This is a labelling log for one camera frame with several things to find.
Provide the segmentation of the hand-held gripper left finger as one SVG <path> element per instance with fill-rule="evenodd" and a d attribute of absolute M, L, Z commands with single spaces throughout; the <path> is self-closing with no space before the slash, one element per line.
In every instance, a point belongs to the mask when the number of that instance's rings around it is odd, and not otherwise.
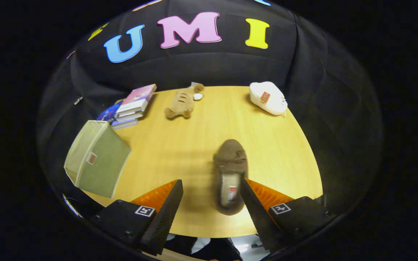
<path fill-rule="evenodd" d="M 115 200 L 92 216 L 93 225 L 115 241 L 153 256 L 163 252 L 183 197 L 176 179 L 127 202 Z"/>

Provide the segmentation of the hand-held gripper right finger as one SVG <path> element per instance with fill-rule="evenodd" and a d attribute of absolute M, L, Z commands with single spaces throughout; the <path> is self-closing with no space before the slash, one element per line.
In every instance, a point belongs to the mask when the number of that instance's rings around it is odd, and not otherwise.
<path fill-rule="evenodd" d="M 308 196 L 293 199 L 247 178 L 240 192 L 264 248 L 271 252 L 300 245 L 337 218 Z"/>

